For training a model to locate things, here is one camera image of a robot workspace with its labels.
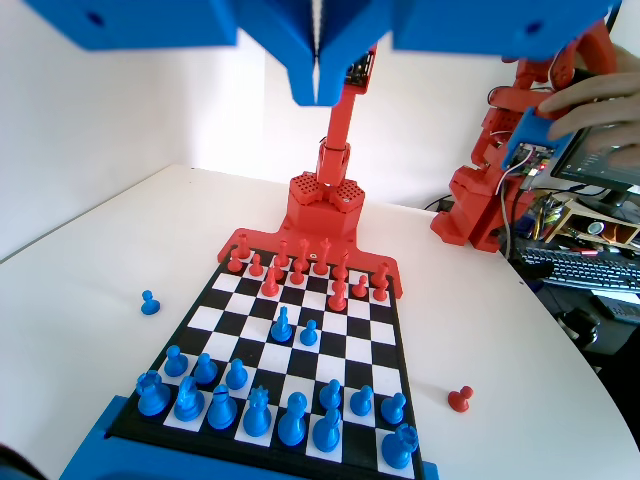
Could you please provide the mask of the bare human hand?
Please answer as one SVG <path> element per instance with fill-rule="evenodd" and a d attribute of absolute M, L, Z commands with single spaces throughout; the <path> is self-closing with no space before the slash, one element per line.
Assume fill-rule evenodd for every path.
<path fill-rule="evenodd" d="M 595 150 L 639 145 L 639 58 L 619 46 L 615 53 L 615 73 L 578 82 L 539 105 L 544 113 L 569 110 L 552 124 L 549 139 L 601 127 L 603 130 L 590 140 Z"/>

